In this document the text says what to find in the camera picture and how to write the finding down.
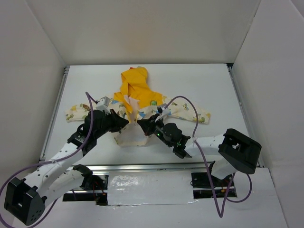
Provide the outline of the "yellow hooded printed child jacket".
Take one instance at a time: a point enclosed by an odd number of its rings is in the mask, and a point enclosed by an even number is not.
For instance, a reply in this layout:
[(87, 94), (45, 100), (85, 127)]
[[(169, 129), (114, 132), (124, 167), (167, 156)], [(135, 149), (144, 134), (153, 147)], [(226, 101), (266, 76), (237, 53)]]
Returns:
[(116, 144), (125, 146), (144, 146), (149, 137), (145, 136), (136, 121), (148, 119), (158, 112), (157, 107), (168, 105), (168, 117), (184, 121), (208, 124), (210, 113), (202, 108), (192, 108), (189, 102), (171, 98), (151, 90), (148, 86), (148, 71), (144, 67), (130, 68), (121, 73), (122, 85), (119, 92), (109, 95), (109, 109), (114, 109), (129, 123), (112, 136)]

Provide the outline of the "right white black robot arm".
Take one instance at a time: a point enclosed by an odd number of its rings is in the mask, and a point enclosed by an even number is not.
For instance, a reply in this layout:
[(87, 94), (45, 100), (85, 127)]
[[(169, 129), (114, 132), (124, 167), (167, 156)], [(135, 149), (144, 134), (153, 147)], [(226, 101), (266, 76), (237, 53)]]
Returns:
[(146, 136), (155, 135), (181, 159), (202, 154), (220, 156), (207, 173), (207, 182), (212, 186), (237, 171), (248, 175), (256, 171), (261, 144), (233, 128), (222, 135), (193, 138), (185, 136), (175, 123), (163, 123), (158, 114), (137, 123)]

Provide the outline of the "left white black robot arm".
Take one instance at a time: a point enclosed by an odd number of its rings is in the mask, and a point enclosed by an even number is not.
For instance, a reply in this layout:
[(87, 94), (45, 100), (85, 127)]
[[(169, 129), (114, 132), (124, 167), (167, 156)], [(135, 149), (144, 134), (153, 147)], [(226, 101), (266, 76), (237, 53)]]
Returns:
[(76, 164), (97, 145), (97, 139), (107, 132), (115, 133), (129, 123), (113, 109), (93, 110), (84, 123), (73, 133), (67, 143), (46, 165), (19, 179), (9, 181), (4, 208), (24, 225), (38, 221), (45, 208), (74, 188), (92, 190), (102, 179), (82, 164)]

